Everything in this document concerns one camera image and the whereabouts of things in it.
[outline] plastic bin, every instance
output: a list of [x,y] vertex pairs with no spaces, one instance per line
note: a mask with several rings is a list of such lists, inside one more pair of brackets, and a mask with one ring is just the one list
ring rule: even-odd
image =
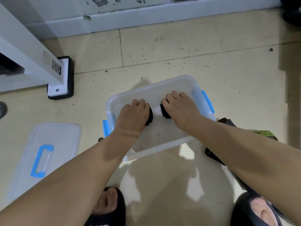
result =
[[78,124],[46,122],[35,126],[9,185],[8,205],[58,167],[77,156],[82,128]]
[[[108,120],[103,121],[105,137],[114,130],[116,118],[119,116],[122,107],[126,104],[131,104],[134,98],[138,100],[141,98],[145,99],[152,110],[156,110],[157,107],[160,107],[162,98],[173,90],[185,92],[193,99],[203,116],[215,121],[214,109],[205,91],[200,89],[193,77],[182,75],[111,96],[106,102]],[[186,132],[180,130],[172,119],[166,119],[163,116],[154,114],[152,123],[145,127],[123,161],[160,152],[193,139]]]

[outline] qr code sticker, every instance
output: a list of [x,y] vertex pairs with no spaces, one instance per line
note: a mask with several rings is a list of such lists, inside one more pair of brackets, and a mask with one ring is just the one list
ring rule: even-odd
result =
[[52,61],[52,68],[59,74],[61,75],[61,67],[53,60]]

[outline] forearm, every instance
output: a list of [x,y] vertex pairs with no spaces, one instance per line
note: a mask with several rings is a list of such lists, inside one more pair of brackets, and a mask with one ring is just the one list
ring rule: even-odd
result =
[[192,134],[240,179],[301,223],[301,152],[248,130],[201,117]]
[[28,190],[0,213],[0,225],[82,226],[128,151],[114,133]]

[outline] person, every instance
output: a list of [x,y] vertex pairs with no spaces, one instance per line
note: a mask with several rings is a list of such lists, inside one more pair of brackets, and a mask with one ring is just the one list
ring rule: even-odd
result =
[[[298,149],[205,118],[183,92],[168,93],[162,105],[178,128],[201,141],[244,183],[296,225],[301,225]],[[143,99],[125,105],[108,137],[59,167],[3,209],[0,225],[125,225],[122,193],[114,187],[104,188],[140,136],[149,110],[150,105]],[[238,199],[231,225],[281,224],[269,202],[248,195]],[[252,217],[256,222],[250,220],[248,211],[255,214]]]

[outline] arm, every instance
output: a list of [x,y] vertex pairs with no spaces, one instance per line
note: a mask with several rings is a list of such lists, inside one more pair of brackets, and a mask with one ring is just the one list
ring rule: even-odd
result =
[[83,226],[112,173],[140,136],[148,116],[148,103],[144,107],[134,99],[131,105],[124,106],[108,137],[2,210],[0,225]]
[[208,147],[248,186],[301,225],[301,152],[256,133],[201,116],[185,93],[162,100],[175,124]]

